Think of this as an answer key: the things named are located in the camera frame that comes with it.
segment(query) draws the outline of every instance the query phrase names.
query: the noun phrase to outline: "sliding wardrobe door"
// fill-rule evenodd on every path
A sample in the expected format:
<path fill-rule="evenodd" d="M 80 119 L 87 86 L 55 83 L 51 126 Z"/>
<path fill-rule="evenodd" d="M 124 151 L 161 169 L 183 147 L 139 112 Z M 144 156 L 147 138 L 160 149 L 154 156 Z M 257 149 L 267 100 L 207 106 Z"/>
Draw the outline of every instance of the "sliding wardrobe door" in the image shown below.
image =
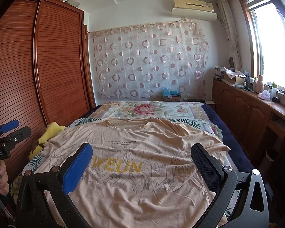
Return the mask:
<path fill-rule="evenodd" d="M 17 119 L 19 128 L 29 126 L 32 131 L 5 160 L 9 181 L 22 171 L 29 160 L 33 141 L 46 129 L 36 94 L 32 60 L 38 3 L 16 0 L 0 19 L 0 124 Z"/>
<path fill-rule="evenodd" d="M 47 123 L 69 125 L 90 109 L 82 62 L 82 19 L 79 9 L 40 1 L 34 64 Z"/>

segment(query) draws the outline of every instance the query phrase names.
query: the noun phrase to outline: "finger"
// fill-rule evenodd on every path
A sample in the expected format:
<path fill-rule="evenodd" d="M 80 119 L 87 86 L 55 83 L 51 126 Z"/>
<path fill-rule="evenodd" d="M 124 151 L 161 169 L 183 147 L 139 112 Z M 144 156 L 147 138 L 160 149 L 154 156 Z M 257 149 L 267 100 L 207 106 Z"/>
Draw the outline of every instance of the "finger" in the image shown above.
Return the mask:
<path fill-rule="evenodd" d="M 9 185 L 6 184 L 2 189 L 0 189 L 0 194 L 7 195 L 9 191 Z"/>
<path fill-rule="evenodd" d="M 5 172 L 0 179 L 0 189 L 2 189 L 8 182 L 8 174 Z"/>
<path fill-rule="evenodd" d="M 1 160 L 1 165 L 0 165 L 0 175 L 3 176 L 3 174 L 6 172 L 6 165 L 3 160 Z"/>

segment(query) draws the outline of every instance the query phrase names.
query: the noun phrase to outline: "curtain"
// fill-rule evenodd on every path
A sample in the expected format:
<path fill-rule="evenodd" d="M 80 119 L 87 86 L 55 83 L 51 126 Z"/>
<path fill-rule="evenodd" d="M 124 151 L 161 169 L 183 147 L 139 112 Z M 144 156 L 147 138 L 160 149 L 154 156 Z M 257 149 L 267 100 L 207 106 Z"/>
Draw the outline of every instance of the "curtain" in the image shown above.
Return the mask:
<path fill-rule="evenodd" d="M 227 0 L 218 0 L 218 7 L 222 14 L 224 25 L 227 31 L 230 49 L 232 52 L 232 58 L 234 62 L 234 67 L 237 70 L 242 68 L 241 60 L 239 57 L 238 50 L 238 39 L 236 34 L 236 25 L 234 23 L 233 15 Z"/>
<path fill-rule="evenodd" d="M 91 36 L 100 98 L 155 100 L 163 87 L 205 95 L 208 43 L 197 22 L 126 26 Z"/>

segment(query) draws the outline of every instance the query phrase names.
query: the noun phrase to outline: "white wall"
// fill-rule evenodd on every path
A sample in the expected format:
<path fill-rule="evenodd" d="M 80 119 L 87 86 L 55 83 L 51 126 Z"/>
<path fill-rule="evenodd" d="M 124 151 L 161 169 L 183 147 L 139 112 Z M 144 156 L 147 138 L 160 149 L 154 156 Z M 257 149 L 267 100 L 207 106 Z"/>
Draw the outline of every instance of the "white wall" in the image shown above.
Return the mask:
<path fill-rule="evenodd" d="M 89 31 L 89 13 L 84 11 L 84 25 L 87 26 L 87 30 Z"/>
<path fill-rule="evenodd" d="M 128 0 L 90 13 L 90 32 L 138 25 L 152 22 L 177 21 L 181 18 L 171 17 L 173 0 Z M 197 20 L 203 28 L 209 44 L 208 61 L 205 68 L 205 91 L 207 98 L 211 98 L 212 79 L 215 66 L 229 66 L 229 43 L 226 30 L 217 20 L 215 22 Z M 90 65 L 93 78 L 93 89 L 97 104 L 104 102 L 99 99 L 99 87 L 96 76 L 94 57 L 90 52 Z"/>
<path fill-rule="evenodd" d="M 247 71 L 251 73 L 250 42 L 245 16 L 239 0 L 229 0 L 228 2 L 236 24 L 236 33 L 239 41 L 238 48 L 242 67 L 245 67 Z"/>

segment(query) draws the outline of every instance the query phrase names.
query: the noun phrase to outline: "t-shirt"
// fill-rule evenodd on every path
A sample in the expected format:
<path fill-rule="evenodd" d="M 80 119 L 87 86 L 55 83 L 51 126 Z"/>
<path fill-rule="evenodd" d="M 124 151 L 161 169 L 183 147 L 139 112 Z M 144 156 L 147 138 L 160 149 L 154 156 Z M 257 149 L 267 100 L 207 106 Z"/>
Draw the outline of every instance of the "t-shirt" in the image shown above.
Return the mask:
<path fill-rule="evenodd" d="M 191 146 L 200 143 L 221 164 L 230 150 L 188 124 L 114 118 L 60 132 L 45 143 L 48 158 L 36 173 L 62 165 L 84 142 L 92 145 L 93 157 L 69 196 L 93 228 L 191 228 L 215 196 L 192 161 Z M 220 225 L 226 222 L 223 216 Z"/>

